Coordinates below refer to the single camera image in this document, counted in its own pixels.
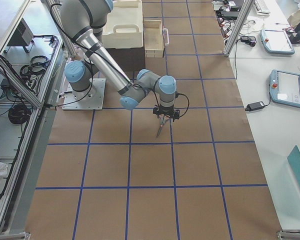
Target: tiled surface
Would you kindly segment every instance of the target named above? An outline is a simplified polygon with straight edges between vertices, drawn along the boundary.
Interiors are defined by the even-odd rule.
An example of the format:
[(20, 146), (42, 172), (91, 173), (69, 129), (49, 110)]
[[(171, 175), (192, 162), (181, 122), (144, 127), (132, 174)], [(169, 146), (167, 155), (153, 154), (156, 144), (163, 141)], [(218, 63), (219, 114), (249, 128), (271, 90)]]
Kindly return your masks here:
[[(46, 240), (275, 240), (280, 230), (208, 1), (143, 1), (169, 29), (146, 68), (177, 79), (186, 115), (157, 138), (154, 94), (132, 112), (107, 81), (102, 111), (58, 108), (26, 231)], [(127, 73), (135, 79), (137, 72)], [(187, 101), (175, 106), (181, 114)]]

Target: white keyboard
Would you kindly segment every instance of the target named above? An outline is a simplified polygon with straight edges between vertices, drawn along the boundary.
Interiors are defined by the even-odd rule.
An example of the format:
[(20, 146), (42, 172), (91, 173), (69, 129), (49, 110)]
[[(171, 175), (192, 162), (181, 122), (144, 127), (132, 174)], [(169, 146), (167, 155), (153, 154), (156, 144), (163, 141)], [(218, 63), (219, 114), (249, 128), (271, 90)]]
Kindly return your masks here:
[(254, 0), (253, 7), (258, 15), (269, 16), (271, 13), (265, 3), (265, 0)]

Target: storage box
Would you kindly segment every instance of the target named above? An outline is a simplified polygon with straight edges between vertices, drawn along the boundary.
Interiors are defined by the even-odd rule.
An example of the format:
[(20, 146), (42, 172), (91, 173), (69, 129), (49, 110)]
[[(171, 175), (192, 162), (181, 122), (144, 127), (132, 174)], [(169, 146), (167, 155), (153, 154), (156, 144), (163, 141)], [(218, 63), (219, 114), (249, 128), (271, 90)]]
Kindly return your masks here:
[(103, 27), (102, 44), (106, 49), (144, 46), (141, 0), (116, 0)]
[(161, 20), (144, 20), (143, 27), (145, 57), (162, 58), (165, 54), (165, 46), (169, 45), (168, 29), (163, 28)]

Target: black connector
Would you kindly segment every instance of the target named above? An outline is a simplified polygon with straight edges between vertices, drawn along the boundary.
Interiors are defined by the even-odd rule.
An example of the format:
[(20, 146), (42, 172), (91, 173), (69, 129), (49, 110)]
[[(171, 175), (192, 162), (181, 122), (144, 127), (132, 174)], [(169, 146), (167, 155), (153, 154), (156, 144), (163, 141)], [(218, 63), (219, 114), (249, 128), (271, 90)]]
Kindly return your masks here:
[(265, 105), (263, 101), (257, 101), (248, 104), (244, 110), (246, 110), (247, 112), (252, 112), (252, 111), (264, 109), (266, 106), (267, 105)]
[(0, 84), (0, 88), (2, 90), (7, 90), (10, 88), (10, 83), (8, 82), (8, 80), (6, 78), (2, 79), (2, 82)]

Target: robotic arm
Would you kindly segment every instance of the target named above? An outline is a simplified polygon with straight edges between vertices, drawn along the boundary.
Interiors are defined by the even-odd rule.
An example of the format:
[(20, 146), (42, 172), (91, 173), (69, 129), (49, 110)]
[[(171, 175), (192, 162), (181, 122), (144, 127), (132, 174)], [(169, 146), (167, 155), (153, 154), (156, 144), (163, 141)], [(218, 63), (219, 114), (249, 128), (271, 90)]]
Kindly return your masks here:
[(158, 117), (179, 119), (180, 112), (174, 109), (177, 85), (172, 76), (159, 76), (142, 69), (133, 83), (103, 47), (103, 26), (113, 7), (112, 0), (67, 0), (61, 6), (64, 31), (94, 64), (93, 69), (83, 61), (72, 61), (66, 66), (65, 76), (73, 91), (81, 95), (89, 91), (91, 73), (100, 70), (122, 96), (120, 103), (125, 109), (134, 109), (149, 91), (154, 91), (159, 94), (159, 103), (153, 113)]

